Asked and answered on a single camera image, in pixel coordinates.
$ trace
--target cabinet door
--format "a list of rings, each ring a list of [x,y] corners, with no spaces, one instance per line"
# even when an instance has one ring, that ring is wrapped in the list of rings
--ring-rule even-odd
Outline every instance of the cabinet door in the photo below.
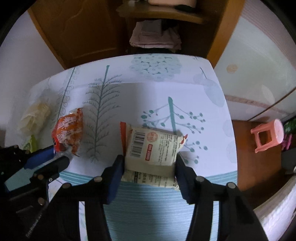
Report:
[[[37,0],[30,16],[64,68],[124,55],[125,19],[115,11],[122,0]]]

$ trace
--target wall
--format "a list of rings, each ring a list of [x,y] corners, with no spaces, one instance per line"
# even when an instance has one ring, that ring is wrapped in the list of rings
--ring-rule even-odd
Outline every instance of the wall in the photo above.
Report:
[[[296,45],[284,25],[260,0],[246,0],[215,67],[231,118],[269,121],[292,116],[296,91],[271,106],[295,89],[295,68]]]
[[[0,145],[11,116],[13,103],[41,80],[63,71],[29,14],[14,24],[0,47]]]

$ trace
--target red circular stamp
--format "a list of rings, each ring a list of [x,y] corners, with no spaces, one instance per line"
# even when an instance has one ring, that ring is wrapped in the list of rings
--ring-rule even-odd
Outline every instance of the red circular stamp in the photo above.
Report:
[[[148,135],[147,135],[147,140],[149,142],[155,142],[157,140],[157,138],[158,138],[157,133],[156,132],[153,132],[153,131],[152,132],[149,132]]]

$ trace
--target wooden shelf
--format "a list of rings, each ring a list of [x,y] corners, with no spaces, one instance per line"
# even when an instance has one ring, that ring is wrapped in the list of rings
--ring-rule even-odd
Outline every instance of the wooden shelf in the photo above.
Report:
[[[127,1],[116,11],[124,18],[168,18],[204,24],[206,19],[196,13],[186,13],[167,6],[150,5],[147,1]]]

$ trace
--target orange snack package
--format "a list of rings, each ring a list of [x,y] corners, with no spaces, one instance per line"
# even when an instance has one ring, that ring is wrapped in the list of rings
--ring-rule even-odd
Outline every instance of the orange snack package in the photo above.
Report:
[[[66,151],[72,147],[72,153],[77,151],[83,134],[83,112],[81,108],[70,111],[70,114],[59,118],[52,131],[52,140],[56,152]]]

